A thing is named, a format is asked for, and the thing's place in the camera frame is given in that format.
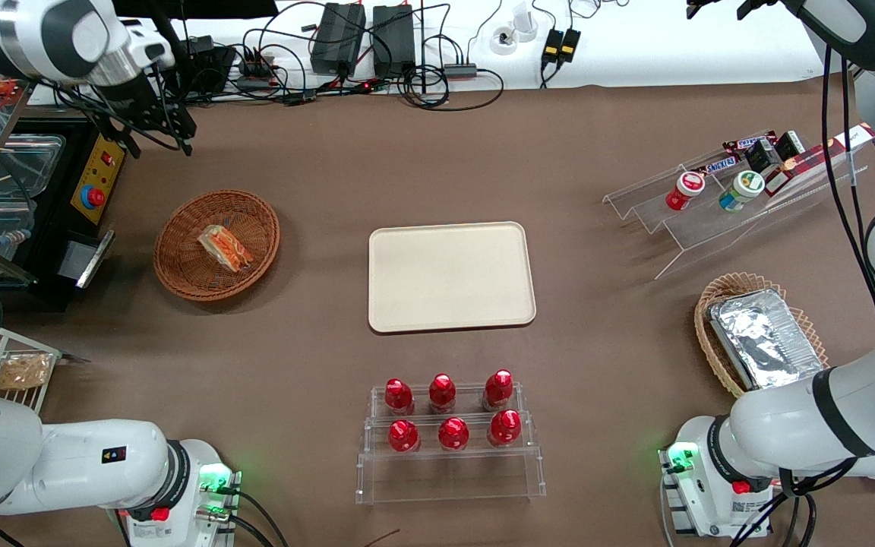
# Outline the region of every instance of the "white table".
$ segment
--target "white table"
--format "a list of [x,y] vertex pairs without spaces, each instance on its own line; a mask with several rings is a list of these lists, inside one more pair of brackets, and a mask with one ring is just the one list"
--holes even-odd
[[[413,7],[419,1],[411,2]],[[441,4],[426,0],[425,6]],[[548,15],[533,11],[539,22],[539,34],[532,42],[518,45],[511,55],[496,55],[489,46],[496,27],[508,24],[513,7],[521,0],[503,0],[501,10],[482,28],[482,34],[472,44],[471,60],[480,68],[501,74],[508,89],[535,89],[539,87],[539,56],[545,35],[551,27]],[[280,9],[291,2],[277,2]],[[372,24],[372,7],[395,5],[396,0],[367,0],[368,24]],[[489,16],[498,0],[447,0],[451,9],[444,33],[466,48],[479,24]],[[626,6],[604,3],[600,13],[589,20],[576,18],[574,28],[583,32],[573,62],[567,63],[549,87],[580,87],[594,84],[606,87],[680,86],[681,84],[752,84],[796,82],[822,73],[822,62],[799,20],[781,5],[754,11],[744,21],[737,21],[735,10],[739,0],[705,7],[688,21],[683,0],[629,0]],[[538,0],[537,6],[552,11],[558,20],[557,28],[569,25],[566,0]],[[591,2],[573,0],[574,9],[581,14],[592,11]],[[425,11],[425,35],[438,33],[444,8]],[[322,8],[314,5],[292,7],[279,15],[270,28],[291,34],[307,24],[318,24]],[[220,44],[241,44],[246,30],[260,28],[267,18],[258,20],[189,20],[188,34],[209,34]],[[143,21],[152,27],[150,21]],[[184,39],[181,21],[174,28]],[[364,37],[364,46],[369,44]],[[257,44],[258,33],[248,36],[249,43]],[[306,84],[322,84],[333,77],[311,72],[305,40],[276,34],[265,34],[263,44],[279,43],[299,55],[306,70]],[[451,62],[450,46],[445,46],[445,62]],[[302,72],[298,62],[288,52],[268,49],[275,53],[275,62],[289,72],[289,86],[302,86]],[[428,63],[437,64],[438,42],[428,42]],[[362,60],[355,79],[372,76],[372,55]],[[546,74],[552,70],[546,68]],[[492,90],[498,83],[492,77],[452,83],[452,90]],[[52,93],[40,90],[32,103],[52,103]]]

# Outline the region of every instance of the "red emergency stop button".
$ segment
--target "red emergency stop button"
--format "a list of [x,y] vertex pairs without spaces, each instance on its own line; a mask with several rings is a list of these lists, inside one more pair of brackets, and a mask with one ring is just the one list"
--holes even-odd
[[747,481],[735,481],[731,483],[731,489],[735,494],[747,494],[751,492],[751,485],[747,484]]
[[94,207],[100,207],[104,201],[107,201],[107,197],[104,196],[102,190],[93,188],[87,191],[87,201],[89,201],[90,205],[93,205]]
[[102,207],[104,202],[107,201],[107,194],[104,194],[102,190],[87,184],[87,186],[83,187],[83,191],[80,192],[80,201],[83,202],[83,207],[86,207],[87,209],[95,209],[97,207]]

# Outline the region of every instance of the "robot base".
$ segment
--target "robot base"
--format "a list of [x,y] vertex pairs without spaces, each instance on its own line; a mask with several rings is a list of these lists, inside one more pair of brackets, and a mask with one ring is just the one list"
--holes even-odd
[[227,523],[212,523],[195,518],[199,507],[232,509],[229,496],[205,492],[202,485],[234,487],[240,473],[222,463],[211,444],[198,440],[181,441],[191,458],[191,475],[180,501],[170,510],[167,520],[138,520],[128,517],[128,537],[132,547],[213,547],[229,544],[232,532]]
[[[744,523],[756,518],[758,508],[771,501],[772,487],[740,495],[732,491],[708,453],[708,429],[714,421],[711,416],[698,416],[684,423],[677,442],[659,453],[662,480],[678,533],[733,538]],[[671,471],[677,465],[684,471]],[[764,537],[768,532],[766,519],[750,537]]]

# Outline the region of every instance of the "wicker basket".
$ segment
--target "wicker basket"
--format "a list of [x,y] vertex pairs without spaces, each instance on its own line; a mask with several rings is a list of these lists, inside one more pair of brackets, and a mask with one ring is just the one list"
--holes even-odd
[[[718,377],[722,384],[725,385],[728,391],[735,397],[741,397],[746,389],[741,382],[738,371],[734,365],[722,343],[719,342],[718,336],[715,335],[715,330],[711,327],[711,322],[708,319],[708,307],[714,302],[725,300],[732,296],[738,296],[761,289],[774,289],[779,291],[779,296],[785,300],[785,291],[771,281],[765,280],[764,277],[756,276],[754,273],[729,273],[726,276],[721,276],[712,281],[701,293],[700,300],[694,308],[694,330],[697,331],[697,340],[704,350],[705,356],[708,357],[708,363],[711,369],[715,371],[715,376]],[[823,363],[823,368],[829,368],[829,360],[826,359],[826,350],[823,348],[823,342],[816,334],[816,328],[812,325],[812,321],[806,318],[801,309],[788,308],[792,312],[793,318],[798,322],[802,332],[806,338],[812,343],[813,349],[816,350],[816,355]]]
[[[197,237],[212,224],[225,226],[254,257],[249,269],[233,273],[201,246]],[[229,298],[256,283],[279,248],[279,220],[271,205],[240,190],[209,191],[178,207],[153,249],[153,267],[167,290],[209,302]]]

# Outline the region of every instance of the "aluminum foil container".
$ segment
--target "aluminum foil container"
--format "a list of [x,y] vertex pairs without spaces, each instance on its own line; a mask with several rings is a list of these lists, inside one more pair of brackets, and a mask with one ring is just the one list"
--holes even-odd
[[774,289],[716,302],[708,316],[749,389],[791,384],[823,370],[816,350]]

